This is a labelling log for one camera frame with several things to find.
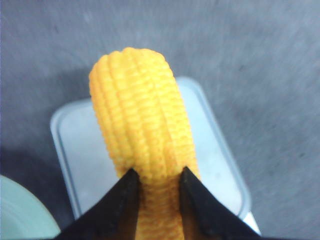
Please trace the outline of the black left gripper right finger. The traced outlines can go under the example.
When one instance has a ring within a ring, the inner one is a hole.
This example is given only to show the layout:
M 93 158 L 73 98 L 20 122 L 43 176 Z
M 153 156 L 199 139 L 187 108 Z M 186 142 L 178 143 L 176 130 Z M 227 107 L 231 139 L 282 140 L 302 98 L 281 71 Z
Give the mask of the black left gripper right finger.
M 260 240 L 262 237 L 221 204 L 188 168 L 179 179 L 179 208 L 186 240 Z

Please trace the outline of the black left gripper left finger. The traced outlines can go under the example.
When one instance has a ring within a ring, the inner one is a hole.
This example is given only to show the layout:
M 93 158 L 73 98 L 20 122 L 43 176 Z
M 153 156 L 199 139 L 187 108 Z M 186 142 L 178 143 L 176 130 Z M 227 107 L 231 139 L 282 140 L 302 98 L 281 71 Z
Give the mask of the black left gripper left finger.
M 134 240 L 139 212 L 139 175 L 127 173 L 58 240 Z

